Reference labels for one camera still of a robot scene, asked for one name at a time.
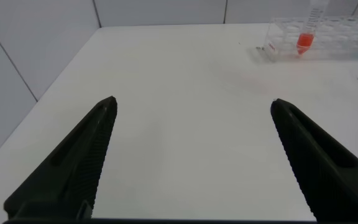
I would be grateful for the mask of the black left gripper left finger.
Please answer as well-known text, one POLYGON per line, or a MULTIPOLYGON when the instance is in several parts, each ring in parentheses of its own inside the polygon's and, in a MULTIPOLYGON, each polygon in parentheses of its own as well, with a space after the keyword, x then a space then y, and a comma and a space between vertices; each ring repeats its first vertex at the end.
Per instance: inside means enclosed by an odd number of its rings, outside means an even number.
POLYGON ((8 218, 90 218, 116 116, 115 97, 98 102, 6 199, 8 218))

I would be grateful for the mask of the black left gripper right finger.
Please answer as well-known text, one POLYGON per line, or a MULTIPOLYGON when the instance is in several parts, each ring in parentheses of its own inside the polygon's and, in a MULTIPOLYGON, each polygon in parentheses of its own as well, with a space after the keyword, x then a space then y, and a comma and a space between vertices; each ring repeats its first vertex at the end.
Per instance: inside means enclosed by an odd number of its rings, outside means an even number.
POLYGON ((295 105, 270 107, 296 181, 319 222, 358 222, 358 158, 295 105))

